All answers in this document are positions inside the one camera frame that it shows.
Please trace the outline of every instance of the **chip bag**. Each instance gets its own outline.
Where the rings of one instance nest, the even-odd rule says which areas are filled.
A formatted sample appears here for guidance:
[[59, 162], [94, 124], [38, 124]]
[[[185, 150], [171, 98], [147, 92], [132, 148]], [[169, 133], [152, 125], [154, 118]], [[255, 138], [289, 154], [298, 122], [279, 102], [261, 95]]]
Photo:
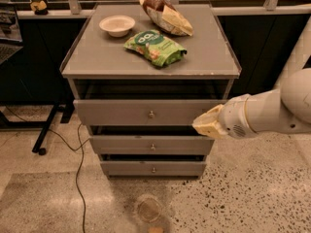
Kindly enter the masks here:
[[152, 61], [155, 66], [163, 67], [183, 58], [187, 50], [163, 36], [157, 30], [140, 32], [129, 38], [124, 47], [135, 50]]
[[190, 23], [166, 0], [139, 0], [149, 18], [163, 31], [179, 36], [192, 35]]

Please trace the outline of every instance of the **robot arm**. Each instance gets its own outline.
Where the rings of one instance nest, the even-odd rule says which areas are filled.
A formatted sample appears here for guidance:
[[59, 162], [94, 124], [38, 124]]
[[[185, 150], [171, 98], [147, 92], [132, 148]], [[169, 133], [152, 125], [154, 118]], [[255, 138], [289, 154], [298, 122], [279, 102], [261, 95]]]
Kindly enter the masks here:
[[199, 116], [193, 127], [213, 138], [250, 138], [263, 131], [311, 132], [311, 69], [294, 73], [280, 89], [232, 98]]

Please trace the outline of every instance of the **bowl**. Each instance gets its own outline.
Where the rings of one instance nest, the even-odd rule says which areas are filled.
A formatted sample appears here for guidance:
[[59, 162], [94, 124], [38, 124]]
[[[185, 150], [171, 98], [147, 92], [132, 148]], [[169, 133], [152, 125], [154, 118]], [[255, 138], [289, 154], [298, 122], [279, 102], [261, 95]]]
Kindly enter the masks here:
[[122, 37], [135, 25], [135, 20], [127, 16], [106, 17], [99, 22], [99, 27], [113, 37]]

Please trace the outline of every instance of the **speckled floor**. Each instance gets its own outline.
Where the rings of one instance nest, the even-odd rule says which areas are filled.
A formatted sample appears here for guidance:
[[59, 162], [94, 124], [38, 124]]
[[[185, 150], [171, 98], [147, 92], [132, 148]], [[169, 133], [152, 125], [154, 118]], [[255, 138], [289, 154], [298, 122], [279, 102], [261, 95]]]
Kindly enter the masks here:
[[[28, 120], [42, 112], [11, 109]], [[77, 115], [68, 124], [60, 124], [60, 117], [51, 129], [76, 148]], [[43, 144], [47, 154], [34, 154], [38, 135], [0, 132], [0, 232], [83, 232], [83, 201], [75, 184], [82, 154], [51, 132]], [[84, 127], [81, 138], [87, 139]], [[158, 227], [164, 233], [311, 233], [310, 135], [218, 140], [207, 162], [198, 180], [108, 180], [86, 143], [78, 179], [86, 232], [147, 233]]]

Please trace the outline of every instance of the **black cable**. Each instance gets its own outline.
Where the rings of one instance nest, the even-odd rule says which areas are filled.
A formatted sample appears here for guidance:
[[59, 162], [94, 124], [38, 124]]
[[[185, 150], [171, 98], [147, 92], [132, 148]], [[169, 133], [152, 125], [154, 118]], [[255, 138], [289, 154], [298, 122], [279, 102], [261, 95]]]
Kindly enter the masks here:
[[[27, 120], [25, 120], [25, 119], [21, 118], [20, 116], [18, 116], [17, 114], [15, 114], [15, 113], [14, 113], [12, 110], [10, 110], [7, 106], [6, 106], [6, 108], [7, 108], [8, 111], [9, 111], [10, 113], [12, 113], [15, 117], [19, 118], [19, 119], [22, 120], [22, 121], [26, 121], [26, 122], [27, 122]], [[76, 172], [76, 188], [77, 188], [77, 190], [78, 190], [78, 192], [79, 192], [79, 194], [80, 194], [80, 196], [81, 196], [81, 198], [82, 198], [83, 204], [84, 204], [84, 213], [83, 213], [83, 224], [82, 224], [82, 227], [83, 227], [83, 232], [85, 233], [85, 232], [86, 232], [86, 200], [85, 200], [85, 197], [84, 197], [84, 195], [81, 193], [81, 190], [80, 190], [80, 188], [79, 188], [78, 177], [79, 177], [79, 174], [80, 174], [80, 171], [81, 171], [81, 167], [82, 167], [82, 165], [83, 165], [83, 163], [84, 163], [84, 160], [85, 160], [84, 144], [85, 144], [89, 139], [86, 139], [86, 140], [82, 143], [81, 137], [80, 137], [80, 132], [79, 132], [81, 126], [82, 126], [82, 124], [80, 123], [80, 125], [79, 125], [79, 127], [78, 127], [78, 130], [77, 130], [77, 132], [78, 132], [78, 139], [79, 139], [79, 143], [80, 143], [80, 146], [79, 146], [77, 149], [72, 148], [72, 147], [66, 142], [66, 140], [65, 140], [60, 134], [58, 134], [57, 132], [55, 132], [55, 131], [53, 131], [53, 130], [51, 130], [51, 129], [49, 129], [49, 131], [51, 131], [52, 133], [54, 133], [55, 135], [57, 135], [58, 137], [60, 137], [60, 139], [61, 139], [61, 140], [67, 145], [67, 147], [68, 147], [70, 150], [72, 150], [73, 152], [76, 152], [77, 150], [81, 149], [81, 152], [82, 152], [81, 162], [80, 162], [79, 168], [78, 168], [78, 170], [77, 170], [77, 172]], [[1, 147], [2, 147], [3, 145], [5, 145], [5, 144], [6, 144], [11, 138], [13, 138], [13, 137], [14, 137], [14, 136], [12, 136], [12, 137], [10, 137], [9, 139], [7, 139], [7, 140], [1, 145]]]

